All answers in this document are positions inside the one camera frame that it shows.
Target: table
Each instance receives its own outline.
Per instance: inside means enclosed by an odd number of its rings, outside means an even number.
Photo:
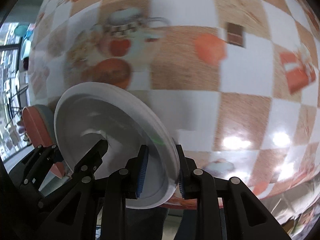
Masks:
[[[320,171],[319,21],[305,0],[44,0],[33,104],[71,86],[128,90],[187,157],[260,198]],[[177,191],[166,204],[196,208]]]

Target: triangular cutout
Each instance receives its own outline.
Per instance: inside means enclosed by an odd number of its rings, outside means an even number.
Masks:
[[[78,192],[57,217],[57,222],[71,226],[75,220],[81,192]]]
[[[245,209],[245,214],[247,215],[249,226],[254,227],[267,221],[267,218],[263,212],[256,206],[256,204],[246,193],[241,193],[241,199]]]

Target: person's leg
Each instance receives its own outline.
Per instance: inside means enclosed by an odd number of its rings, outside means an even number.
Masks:
[[[161,240],[168,209],[126,209],[126,240]]]

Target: white plate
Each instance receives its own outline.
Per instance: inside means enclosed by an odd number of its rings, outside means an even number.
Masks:
[[[137,156],[141,144],[148,145],[143,191],[139,199],[127,199],[129,208],[159,206],[177,187],[180,166],[172,138],[156,114],[123,89],[96,82],[71,87],[58,102],[54,131],[71,170],[96,142],[108,141],[96,179],[124,168],[128,159]]]

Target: red printed gift box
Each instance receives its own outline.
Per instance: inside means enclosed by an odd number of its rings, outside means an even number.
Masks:
[[[302,44],[297,53],[283,52],[280,54],[281,65],[285,70],[291,94],[308,86],[316,80],[316,73],[308,48]]]

